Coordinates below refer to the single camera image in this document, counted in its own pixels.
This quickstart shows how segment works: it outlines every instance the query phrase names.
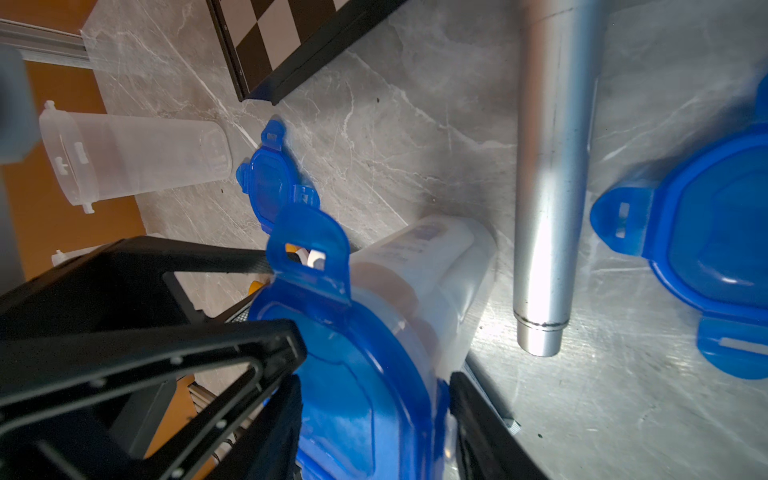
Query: blue lid tab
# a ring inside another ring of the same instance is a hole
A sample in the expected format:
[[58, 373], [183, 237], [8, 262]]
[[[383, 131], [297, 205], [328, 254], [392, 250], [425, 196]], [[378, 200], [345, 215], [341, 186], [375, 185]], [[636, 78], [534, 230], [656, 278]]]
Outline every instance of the blue lid tab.
[[261, 132], [261, 147], [250, 163], [237, 168], [235, 177], [250, 198], [250, 206], [261, 229], [272, 233], [277, 214], [288, 204], [302, 203], [320, 208], [317, 191], [301, 183], [296, 165], [284, 148], [285, 126], [272, 119]]

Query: blue plastic lid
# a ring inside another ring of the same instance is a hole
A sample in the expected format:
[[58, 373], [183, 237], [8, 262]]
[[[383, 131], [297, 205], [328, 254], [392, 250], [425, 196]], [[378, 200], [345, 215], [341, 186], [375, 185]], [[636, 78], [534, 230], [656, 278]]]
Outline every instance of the blue plastic lid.
[[320, 198], [312, 187], [301, 184], [299, 171], [283, 151], [286, 128], [270, 120], [261, 132], [261, 147], [250, 163], [237, 168], [237, 183], [250, 198], [250, 206], [261, 222], [261, 229], [272, 233], [275, 219], [288, 204], [304, 203], [320, 208]]
[[[324, 252], [324, 270], [291, 261], [287, 243]], [[260, 290], [248, 320], [293, 320], [309, 352], [296, 372], [303, 477], [438, 478], [447, 385], [435, 381], [433, 401], [397, 338], [352, 299], [341, 226], [320, 210], [291, 204], [277, 217], [266, 256], [275, 281]]]
[[703, 312], [698, 347], [708, 360], [768, 377], [768, 78], [750, 128], [660, 184], [617, 185], [590, 217], [611, 249], [647, 258], [669, 291]]

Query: aluminum cylinder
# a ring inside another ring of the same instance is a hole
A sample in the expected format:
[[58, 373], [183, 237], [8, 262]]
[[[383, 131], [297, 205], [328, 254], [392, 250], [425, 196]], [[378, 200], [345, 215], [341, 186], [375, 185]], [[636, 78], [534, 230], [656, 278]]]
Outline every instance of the aluminum cylinder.
[[520, 347], [553, 356], [571, 317], [605, 9], [602, 0], [521, 8], [514, 309]]

